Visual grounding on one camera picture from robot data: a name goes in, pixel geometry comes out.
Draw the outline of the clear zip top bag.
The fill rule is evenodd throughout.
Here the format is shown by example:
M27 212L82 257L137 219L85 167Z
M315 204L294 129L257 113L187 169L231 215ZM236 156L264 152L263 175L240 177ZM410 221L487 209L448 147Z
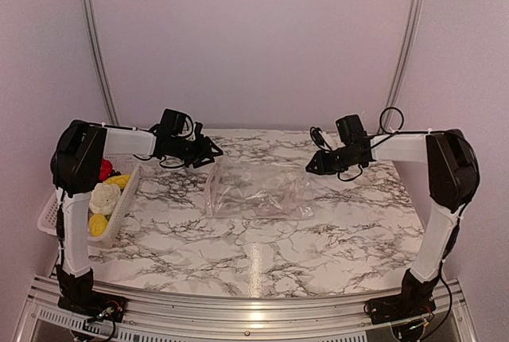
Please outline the clear zip top bag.
M208 217L242 220L307 220L314 217L308 174L294 166L225 162L205 183Z

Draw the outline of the yellow fake lemon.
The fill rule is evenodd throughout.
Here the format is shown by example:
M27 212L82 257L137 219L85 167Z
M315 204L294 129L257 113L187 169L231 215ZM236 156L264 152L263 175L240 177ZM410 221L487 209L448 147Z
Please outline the yellow fake lemon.
M108 177L104 183L109 185L117 185L121 190L123 190L128 185L130 177L130 174L116 175Z

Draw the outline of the red fake pepper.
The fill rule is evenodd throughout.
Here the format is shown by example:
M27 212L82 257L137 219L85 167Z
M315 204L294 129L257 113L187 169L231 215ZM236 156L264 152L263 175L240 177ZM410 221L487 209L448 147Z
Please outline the red fake pepper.
M110 161L108 161L107 159L103 159L101 162L100 171L99 171L99 180L105 181L106 179L108 179L111 176L113 171L114 171L114 168L113 168L112 163Z

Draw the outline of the white fake cauliflower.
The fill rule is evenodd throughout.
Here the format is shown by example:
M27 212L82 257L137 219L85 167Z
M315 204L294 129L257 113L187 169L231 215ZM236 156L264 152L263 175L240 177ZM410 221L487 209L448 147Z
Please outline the white fake cauliflower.
M121 195L121 189L117 185L99 183L91 192L89 209L94 214L109 216L115 210Z

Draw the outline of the purple fake grape bunch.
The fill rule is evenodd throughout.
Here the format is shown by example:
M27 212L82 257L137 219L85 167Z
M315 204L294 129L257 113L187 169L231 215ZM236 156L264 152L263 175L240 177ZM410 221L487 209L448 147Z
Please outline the purple fake grape bunch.
M120 173L119 171L112 171L108 178L117 177L120 175L122 175L122 173Z

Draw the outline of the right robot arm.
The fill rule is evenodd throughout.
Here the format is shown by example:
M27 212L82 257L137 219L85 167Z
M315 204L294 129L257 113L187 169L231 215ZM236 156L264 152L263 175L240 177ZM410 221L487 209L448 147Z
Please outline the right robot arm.
M401 293L394 299L394 310L409 317L424 305L439 281L443 264L456 244L464 210L480 185L475 152L458 129L397 129L369 135L358 115L338 119L336 128L343 143L336 149L320 128L310 128L310 138L318 150L305 167L307 172L339 177L352 166L364 171L376 161L417 162L427 167L429 221L417 257L403 277Z

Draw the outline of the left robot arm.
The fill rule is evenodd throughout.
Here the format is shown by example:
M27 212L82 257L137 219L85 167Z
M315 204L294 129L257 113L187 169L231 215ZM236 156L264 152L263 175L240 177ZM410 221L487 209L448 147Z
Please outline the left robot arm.
M103 157L131 154L159 161L172 157L185 168L199 169L223 155L203 135L202 128L202 123L193 122L187 114L166 109L161 121L148 130L75 119L60 136L50 163L59 204L56 237L60 262L56 272L62 297L81 313L93 314L101 304L100 296L93 290L85 228L88 204L99 183Z

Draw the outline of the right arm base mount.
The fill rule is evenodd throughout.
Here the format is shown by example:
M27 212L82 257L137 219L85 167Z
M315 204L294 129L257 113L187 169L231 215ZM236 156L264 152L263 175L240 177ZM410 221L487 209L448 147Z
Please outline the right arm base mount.
M363 307L373 325L430 315L435 309L433 297L428 296L414 301L406 300L401 294L370 299Z

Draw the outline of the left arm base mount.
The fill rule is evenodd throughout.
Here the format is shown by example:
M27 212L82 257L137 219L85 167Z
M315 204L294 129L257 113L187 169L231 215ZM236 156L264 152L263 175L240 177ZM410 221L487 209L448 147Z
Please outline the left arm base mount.
M86 300L83 304L61 295L58 306L61 309L87 316L88 322L109 320L121 323L126 303L125 297L92 291L91 299Z

